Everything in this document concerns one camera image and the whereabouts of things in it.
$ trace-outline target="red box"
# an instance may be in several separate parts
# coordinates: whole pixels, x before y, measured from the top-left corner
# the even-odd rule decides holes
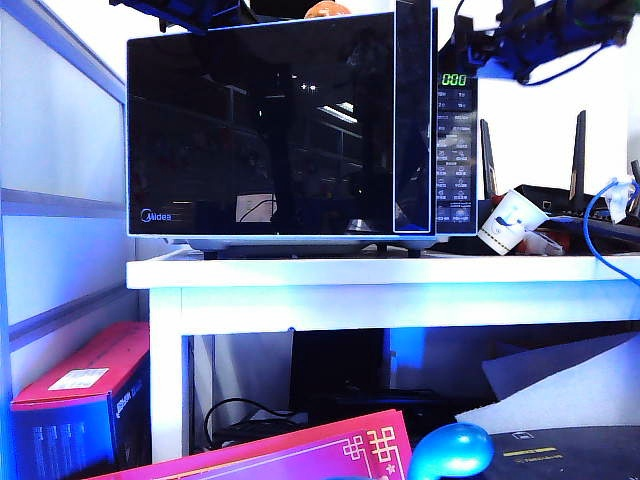
[[[11,402],[18,478],[86,478],[151,461],[149,325],[117,322]]]

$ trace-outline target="paper cup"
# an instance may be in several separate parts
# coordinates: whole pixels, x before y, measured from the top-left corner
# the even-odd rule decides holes
[[[478,237],[500,255],[522,241],[524,232],[538,228],[547,215],[515,190],[509,190],[478,232]]]

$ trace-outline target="black router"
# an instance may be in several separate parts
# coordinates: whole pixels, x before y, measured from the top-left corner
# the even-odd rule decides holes
[[[543,229],[566,231],[582,237],[584,213],[593,199],[593,195],[584,193],[586,120],[587,113],[583,110],[576,120],[569,190],[535,185],[519,185],[514,188],[550,217],[550,221],[542,224]],[[489,126],[485,120],[480,121],[480,132],[485,197],[491,198],[497,192]],[[632,162],[631,166],[636,182],[640,182],[638,161]],[[638,228],[640,221],[637,214],[639,210],[640,203],[635,202],[629,208],[627,218],[621,223],[614,224],[611,222],[606,201],[604,198],[599,198],[589,216],[589,233],[600,240],[623,243],[623,245],[619,243],[606,245],[605,248],[610,251],[628,250],[624,248],[628,244],[637,247],[640,244],[640,228]]]

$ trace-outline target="digital display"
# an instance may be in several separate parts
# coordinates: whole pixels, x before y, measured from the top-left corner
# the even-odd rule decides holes
[[[467,76],[460,73],[443,73],[440,84],[443,87],[464,87],[467,84]]]

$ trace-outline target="white paper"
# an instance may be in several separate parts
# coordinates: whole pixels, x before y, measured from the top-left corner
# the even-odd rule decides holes
[[[585,360],[606,352],[637,333],[621,333],[577,342],[537,348],[482,362],[484,371],[498,400]]]
[[[640,425],[640,335],[456,420],[490,434]]]
[[[49,390],[70,390],[72,388],[91,388],[100,380],[102,375],[109,371],[108,368],[86,368],[83,370],[69,370],[69,372]]]

